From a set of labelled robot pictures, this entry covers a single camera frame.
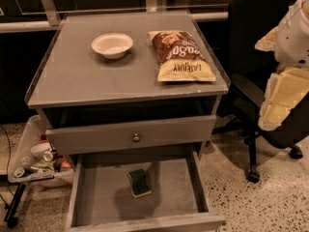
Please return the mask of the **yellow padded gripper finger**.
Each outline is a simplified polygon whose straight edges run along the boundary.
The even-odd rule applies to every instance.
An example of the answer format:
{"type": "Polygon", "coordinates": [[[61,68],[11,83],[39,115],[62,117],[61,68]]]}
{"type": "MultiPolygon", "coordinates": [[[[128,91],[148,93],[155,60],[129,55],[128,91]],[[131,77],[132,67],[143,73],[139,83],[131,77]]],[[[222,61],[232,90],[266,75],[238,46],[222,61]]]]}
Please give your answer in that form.
{"type": "Polygon", "coordinates": [[[277,28],[272,28],[266,35],[255,43],[255,48],[260,51],[268,52],[274,50],[277,28]]]}
{"type": "Polygon", "coordinates": [[[301,68],[287,68],[273,73],[260,109],[259,127],[274,131],[309,92],[309,72],[301,68]]]}

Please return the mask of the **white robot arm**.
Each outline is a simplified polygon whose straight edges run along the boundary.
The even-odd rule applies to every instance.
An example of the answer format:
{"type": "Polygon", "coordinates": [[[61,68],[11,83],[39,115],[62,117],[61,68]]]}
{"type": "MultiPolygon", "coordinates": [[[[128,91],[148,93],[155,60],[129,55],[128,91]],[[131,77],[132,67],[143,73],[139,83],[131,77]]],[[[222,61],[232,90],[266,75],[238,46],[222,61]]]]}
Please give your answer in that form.
{"type": "Polygon", "coordinates": [[[279,24],[255,44],[273,51],[279,63],[267,81],[258,125],[264,131],[281,126],[309,93],[309,0],[297,0],[279,24]]]}

